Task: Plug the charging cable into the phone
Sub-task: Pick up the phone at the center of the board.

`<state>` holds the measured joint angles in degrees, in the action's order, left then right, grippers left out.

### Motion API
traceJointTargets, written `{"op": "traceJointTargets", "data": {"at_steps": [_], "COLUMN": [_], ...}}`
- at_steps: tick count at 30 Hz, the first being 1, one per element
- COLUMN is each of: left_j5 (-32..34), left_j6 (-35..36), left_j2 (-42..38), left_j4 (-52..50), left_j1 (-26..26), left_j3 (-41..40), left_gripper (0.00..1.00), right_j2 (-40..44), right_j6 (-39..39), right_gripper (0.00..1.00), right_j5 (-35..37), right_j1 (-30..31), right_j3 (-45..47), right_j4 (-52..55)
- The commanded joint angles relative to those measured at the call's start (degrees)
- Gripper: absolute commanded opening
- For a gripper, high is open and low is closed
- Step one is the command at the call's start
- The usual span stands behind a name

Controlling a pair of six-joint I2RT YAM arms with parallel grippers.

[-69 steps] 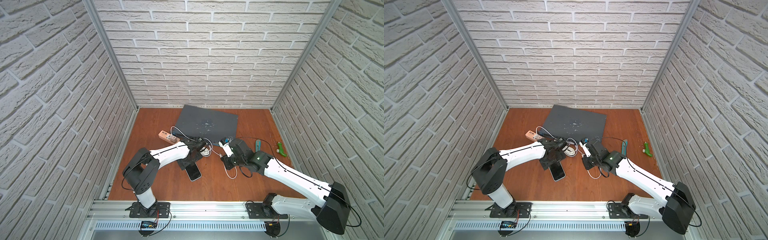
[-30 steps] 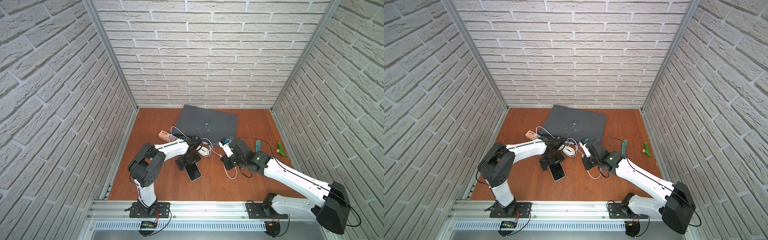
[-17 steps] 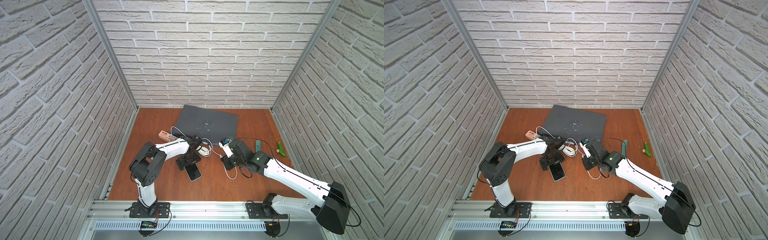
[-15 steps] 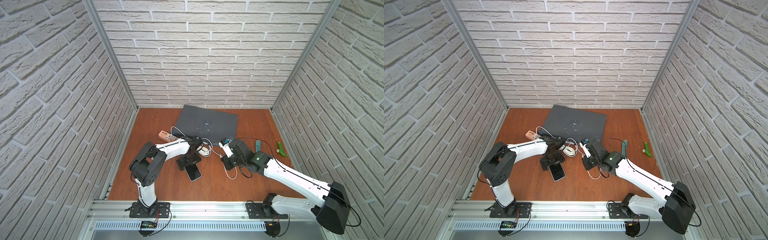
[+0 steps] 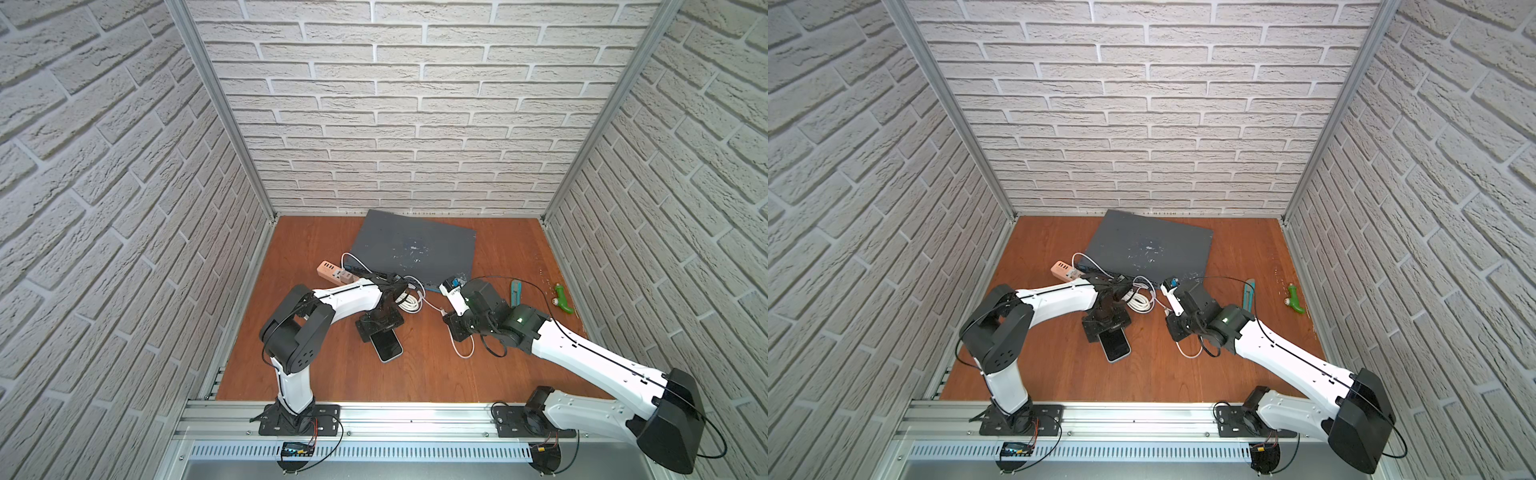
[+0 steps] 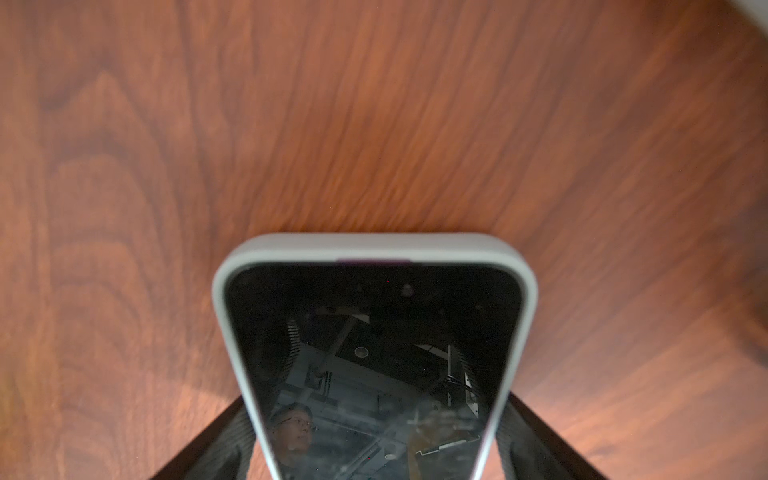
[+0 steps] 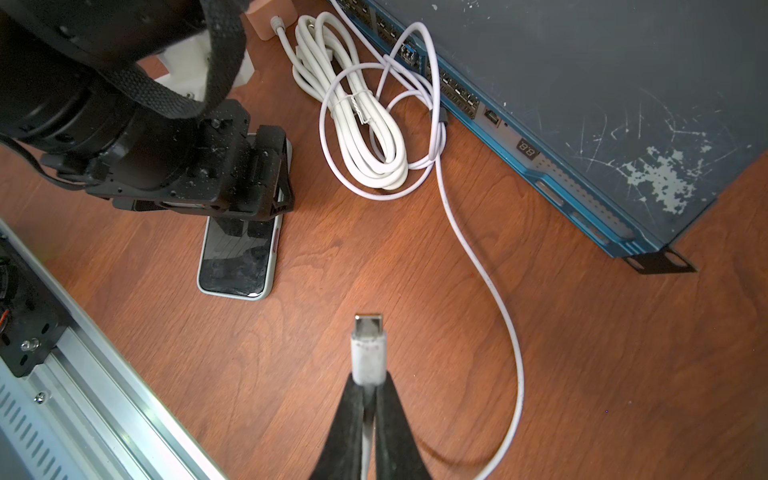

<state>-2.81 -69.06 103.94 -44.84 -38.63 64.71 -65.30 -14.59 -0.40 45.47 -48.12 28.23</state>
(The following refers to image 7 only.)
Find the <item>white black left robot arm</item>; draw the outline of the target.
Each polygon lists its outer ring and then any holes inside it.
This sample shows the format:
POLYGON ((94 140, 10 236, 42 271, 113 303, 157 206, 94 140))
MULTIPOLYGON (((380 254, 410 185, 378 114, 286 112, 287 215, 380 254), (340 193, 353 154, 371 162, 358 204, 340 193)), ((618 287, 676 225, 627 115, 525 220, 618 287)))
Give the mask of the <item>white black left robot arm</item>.
MULTIPOLYGON (((59 188, 235 234, 292 211, 291 146, 230 98, 246 1, 5 1, 1 142, 59 188)), ((218 479, 221 470, 8 228, 4 478, 218 479)))

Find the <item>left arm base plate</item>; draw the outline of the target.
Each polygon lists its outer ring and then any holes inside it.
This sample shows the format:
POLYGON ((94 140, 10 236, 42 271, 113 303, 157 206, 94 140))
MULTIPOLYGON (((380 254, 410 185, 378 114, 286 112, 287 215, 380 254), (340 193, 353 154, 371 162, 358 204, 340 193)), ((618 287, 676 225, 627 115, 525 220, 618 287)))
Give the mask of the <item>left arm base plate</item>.
POLYGON ((55 347, 72 317, 11 243, 1 236, 1 359, 17 377, 29 375, 55 347))

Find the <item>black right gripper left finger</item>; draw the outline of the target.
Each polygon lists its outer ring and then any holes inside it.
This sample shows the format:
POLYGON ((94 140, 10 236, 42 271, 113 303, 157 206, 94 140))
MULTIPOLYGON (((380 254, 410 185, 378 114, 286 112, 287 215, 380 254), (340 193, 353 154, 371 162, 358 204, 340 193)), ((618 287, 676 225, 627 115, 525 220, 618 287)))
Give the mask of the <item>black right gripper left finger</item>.
POLYGON ((364 412, 364 389, 349 374, 311 480, 361 479, 364 412))

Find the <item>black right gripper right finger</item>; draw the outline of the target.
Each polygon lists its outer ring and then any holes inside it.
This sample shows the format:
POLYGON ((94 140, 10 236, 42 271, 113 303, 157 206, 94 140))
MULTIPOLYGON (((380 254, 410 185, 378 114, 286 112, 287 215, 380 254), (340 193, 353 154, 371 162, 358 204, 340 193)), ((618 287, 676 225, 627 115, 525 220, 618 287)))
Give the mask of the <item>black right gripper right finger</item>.
POLYGON ((375 465, 378 480, 432 478, 416 444, 390 373, 375 390, 375 465))

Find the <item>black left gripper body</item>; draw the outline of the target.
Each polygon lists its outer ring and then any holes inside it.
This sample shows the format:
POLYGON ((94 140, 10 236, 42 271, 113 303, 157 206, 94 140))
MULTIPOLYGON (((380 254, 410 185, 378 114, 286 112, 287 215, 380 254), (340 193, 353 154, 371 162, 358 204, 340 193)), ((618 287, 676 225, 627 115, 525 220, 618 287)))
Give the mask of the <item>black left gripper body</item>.
POLYGON ((116 142, 104 181, 87 193, 121 210, 169 210, 242 221, 293 211, 288 139, 279 126, 250 132, 250 116, 226 100, 201 120, 148 120, 116 142))

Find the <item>black smartphone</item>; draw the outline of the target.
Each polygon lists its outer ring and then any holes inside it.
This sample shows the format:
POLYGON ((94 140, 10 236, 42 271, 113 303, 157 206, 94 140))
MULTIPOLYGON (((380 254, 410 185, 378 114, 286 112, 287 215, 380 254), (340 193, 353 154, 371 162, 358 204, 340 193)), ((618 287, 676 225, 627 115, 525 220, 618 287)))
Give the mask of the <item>black smartphone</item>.
MULTIPOLYGON (((270 159, 291 166, 292 144, 277 126, 262 126, 247 137, 251 165, 242 187, 254 190, 272 170, 270 159)), ((283 217, 252 221, 210 217, 197 273, 200 292, 233 300, 257 301, 272 291, 283 217)))

